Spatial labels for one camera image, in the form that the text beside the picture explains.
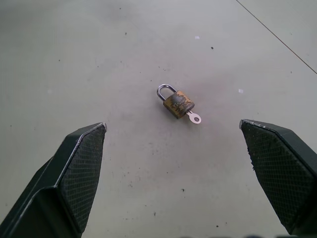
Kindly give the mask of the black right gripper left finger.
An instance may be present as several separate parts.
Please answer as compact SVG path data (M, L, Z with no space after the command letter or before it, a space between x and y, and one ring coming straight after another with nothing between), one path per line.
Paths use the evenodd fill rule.
M97 192L107 126L67 135L0 225L2 238L80 238Z

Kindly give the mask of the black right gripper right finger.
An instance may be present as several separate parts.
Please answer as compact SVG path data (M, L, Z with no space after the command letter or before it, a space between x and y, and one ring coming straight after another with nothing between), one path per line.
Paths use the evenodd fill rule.
M242 119L256 177L288 234L317 236L317 154L292 130Z

